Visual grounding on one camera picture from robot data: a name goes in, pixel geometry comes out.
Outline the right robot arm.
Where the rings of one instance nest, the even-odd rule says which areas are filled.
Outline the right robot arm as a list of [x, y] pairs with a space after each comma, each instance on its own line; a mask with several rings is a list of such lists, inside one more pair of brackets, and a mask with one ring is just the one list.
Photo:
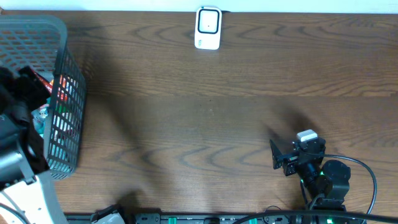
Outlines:
[[281, 153], [274, 141], [269, 143], [273, 168], [283, 168], [286, 176], [297, 174], [300, 177], [302, 194], [309, 193], [311, 198], [305, 199], [307, 210], [345, 210], [343, 202], [349, 191], [351, 169], [341, 161], [323, 162], [324, 139], [295, 142], [289, 154]]

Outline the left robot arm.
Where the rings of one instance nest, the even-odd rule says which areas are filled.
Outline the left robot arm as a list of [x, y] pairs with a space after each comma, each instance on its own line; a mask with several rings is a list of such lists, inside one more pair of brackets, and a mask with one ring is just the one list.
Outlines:
[[127, 223], [117, 205], [91, 215], [62, 211], [31, 114], [49, 96], [29, 67], [18, 77], [1, 68], [1, 216], [7, 223]]

